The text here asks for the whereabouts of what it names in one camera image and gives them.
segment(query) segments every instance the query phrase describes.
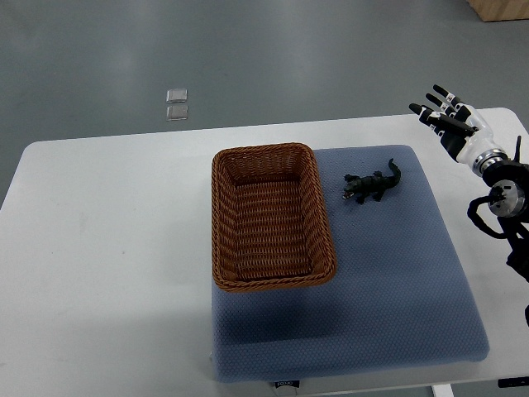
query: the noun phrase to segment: concrete floor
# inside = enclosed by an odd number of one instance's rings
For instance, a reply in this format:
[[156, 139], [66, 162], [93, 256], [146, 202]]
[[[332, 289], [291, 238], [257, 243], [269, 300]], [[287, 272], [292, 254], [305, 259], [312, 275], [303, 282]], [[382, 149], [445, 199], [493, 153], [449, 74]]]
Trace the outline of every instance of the concrete floor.
[[[410, 113], [433, 84], [529, 127], [528, 33], [465, 0], [0, 0], [0, 199], [34, 141]], [[188, 120], [165, 121], [168, 88]]]

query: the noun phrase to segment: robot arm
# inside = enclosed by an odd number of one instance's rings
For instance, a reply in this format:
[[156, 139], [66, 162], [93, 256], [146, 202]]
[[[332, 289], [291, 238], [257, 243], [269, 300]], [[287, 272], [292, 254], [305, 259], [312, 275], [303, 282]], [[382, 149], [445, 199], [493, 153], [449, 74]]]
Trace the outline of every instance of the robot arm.
[[[450, 157], [467, 164], [491, 188], [488, 196], [473, 200], [468, 216], [482, 232], [498, 239], [507, 239], [512, 248], [507, 265], [529, 282], [529, 165], [520, 163], [518, 137], [516, 154], [510, 160], [505, 151], [493, 141], [493, 131], [476, 109], [453, 93], [434, 85], [442, 100], [428, 93], [427, 99], [440, 111], [425, 105], [410, 104], [419, 121], [429, 126], [441, 139]], [[478, 215], [478, 206], [488, 204], [498, 217], [502, 233], [495, 232]], [[529, 306], [526, 309], [529, 325]]]

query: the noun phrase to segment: toy crocodile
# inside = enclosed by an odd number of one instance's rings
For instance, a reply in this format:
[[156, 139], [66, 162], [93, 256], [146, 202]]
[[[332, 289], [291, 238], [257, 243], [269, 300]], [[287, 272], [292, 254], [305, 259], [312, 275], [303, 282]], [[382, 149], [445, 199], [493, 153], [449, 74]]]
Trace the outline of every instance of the toy crocodile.
[[391, 159], [388, 163], [388, 167], [393, 172], [393, 176], [382, 176], [380, 171], [375, 171], [373, 176], [365, 176], [360, 178], [358, 175], [347, 174], [344, 179], [347, 182], [347, 186], [344, 188], [343, 199], [349, 199], [355, 194], [359, 194], [356, 198], [356, 202], [363, 204], [365, 199], [372, 193], [373, 199], [380, 201], [384, 192], [387, 189], [394, 188], [400, 181], [400, 169], [393, 163]]

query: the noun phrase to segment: blue mat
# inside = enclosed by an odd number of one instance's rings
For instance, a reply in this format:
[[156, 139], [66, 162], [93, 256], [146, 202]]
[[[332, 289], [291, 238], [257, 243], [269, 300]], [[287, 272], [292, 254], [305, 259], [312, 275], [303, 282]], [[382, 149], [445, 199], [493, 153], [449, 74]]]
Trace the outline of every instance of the blue mat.
[[[328, 283], [227, 293], [212, 285], [213, 365], [222, 382], [300, 380], [481, 361], [488, 340], [413, 150], [315, 151], [338, 268]], [[403, 173], [381, 202], [341, 198], [344, 175]]]

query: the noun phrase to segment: wicker basket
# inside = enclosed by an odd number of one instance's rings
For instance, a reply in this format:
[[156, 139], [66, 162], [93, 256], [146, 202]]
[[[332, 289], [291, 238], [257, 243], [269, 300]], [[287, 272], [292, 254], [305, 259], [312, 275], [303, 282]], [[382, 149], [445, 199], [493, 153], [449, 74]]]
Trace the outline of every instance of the wicker basket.
[[319, 285], [336, 253], [312, 150], [238, 147], [212, 162], [212, 271], [231, 292]]

